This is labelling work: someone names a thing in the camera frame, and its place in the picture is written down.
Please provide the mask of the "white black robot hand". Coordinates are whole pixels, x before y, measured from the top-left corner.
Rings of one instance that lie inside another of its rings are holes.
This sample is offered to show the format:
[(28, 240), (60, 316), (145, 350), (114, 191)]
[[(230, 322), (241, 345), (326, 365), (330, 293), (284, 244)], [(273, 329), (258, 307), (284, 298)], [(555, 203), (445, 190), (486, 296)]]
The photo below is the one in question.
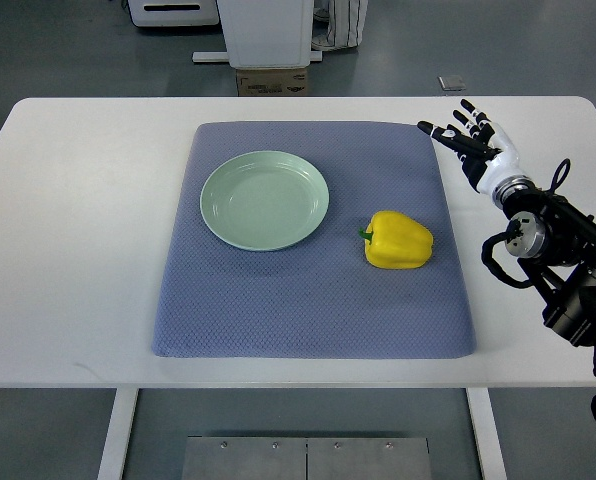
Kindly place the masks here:
[(440, 127), (419, 121), (417, 127), (431, 139), (449, 148), (461, 163), (470, 186), (478, 193), (493, 196), (496, 187), (508, 178), (523, 177), (518, 152), (503, 129), (467, 99), (453, 116), (460, 125)]

